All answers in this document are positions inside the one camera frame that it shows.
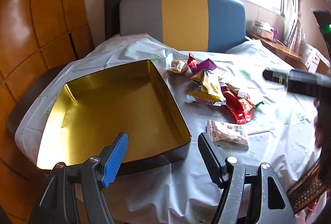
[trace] plastic table cover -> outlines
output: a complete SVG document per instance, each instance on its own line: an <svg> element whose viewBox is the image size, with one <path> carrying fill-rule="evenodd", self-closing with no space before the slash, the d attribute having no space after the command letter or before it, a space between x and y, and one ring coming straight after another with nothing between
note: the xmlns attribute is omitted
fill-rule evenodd
<svg viewBox="0 0 331 224"><path fill-rule="evenodd" d="M239 82L250 95L260 96L264 101L252 111L254 119L245 125L248 149L223 141L218 145L243 163L270 163L284 189L289 189L317 162L320 154L314 146L313 119L317 112L312 98L286 93L284 86L262 78L265 67L289 70L291 66L266 49L260 40L246 41L227 54L193 52L193 55L199 62L210 58L217 65L216 72L226 74L228 80ZM190 71L174 74L163 69L172 60L187 58L188 52L169 48L147 34L114 36L60 72L24 116L15 142L36 163L47 116L66 82L116 65L150 59L167 83L192 134L188 157L153 170L117 177L104 190L106 200L112 216L130 224L209 223L222 190L211 182L197 139L206 131L208 119L234 122L234 118L224 106L212 107L186 99L187 89L195 86L189 80ZM76 189L77 197L83 200L78 185ZM246 215L248 200L246 185L239 217Z"/></svg>

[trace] white curtain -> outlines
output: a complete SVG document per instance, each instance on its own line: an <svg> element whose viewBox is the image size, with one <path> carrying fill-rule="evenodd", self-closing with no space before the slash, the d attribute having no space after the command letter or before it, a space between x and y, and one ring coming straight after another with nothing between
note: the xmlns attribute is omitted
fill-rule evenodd
<svg viewBox="0 0 331 224"><path fill-rule="evenodd" d="M285 35L284 43L295 53L299 53L302 28L302 0L284 0Z"/></svg>

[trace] purple snack wrapper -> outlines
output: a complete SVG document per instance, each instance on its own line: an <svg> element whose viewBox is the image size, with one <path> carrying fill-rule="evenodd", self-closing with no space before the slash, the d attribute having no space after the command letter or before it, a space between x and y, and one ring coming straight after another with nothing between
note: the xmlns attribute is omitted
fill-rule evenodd
<svg viewBox="0 0 331 224"><path fill-rule="evenodd" d="M195 75L197 72L201 71L202 69L207 69L210 71L213 71L217 68L217 66L214 64L214 62L211 59L204 60L203 62L193 66L190 68L193 75Z"/></svg>

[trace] gray yellow blue chair back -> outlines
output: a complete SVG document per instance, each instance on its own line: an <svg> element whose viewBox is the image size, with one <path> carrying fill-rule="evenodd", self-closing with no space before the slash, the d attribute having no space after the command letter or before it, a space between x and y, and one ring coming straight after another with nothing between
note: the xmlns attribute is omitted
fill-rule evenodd
<svg viewBox="0 0 331 224"><path fill-rule="evenodd" d="M225 52L244 42L238 0L122 0L120 33L149 33L177 50Z"/></svg>

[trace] window sill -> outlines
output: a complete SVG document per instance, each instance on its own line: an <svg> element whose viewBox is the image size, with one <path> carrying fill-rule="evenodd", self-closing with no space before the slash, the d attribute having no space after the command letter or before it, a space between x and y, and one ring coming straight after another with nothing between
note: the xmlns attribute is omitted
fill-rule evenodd
<svg viewBox="0 0 331 224"><path fill-rule="evenodd" d="M244 0L244 1L246 1L246 2L250 2L250 3L252 3L252 4L254 4L254 5L257 5L257 6L259 6L259 7L262 7L262 8L264 8L264 9L266 9L266 10L269 10L269 11L271 11L271 12L273 12L273 13L279 15L279 16L281 16L281 14L282 14L280 10L277 10L276 8L274 8L274 7L272 7L272 6L269 6L269 5L266 5L265 3L262 3L262 2L260 2L260 1L257 1L257 0Z"/></svg>

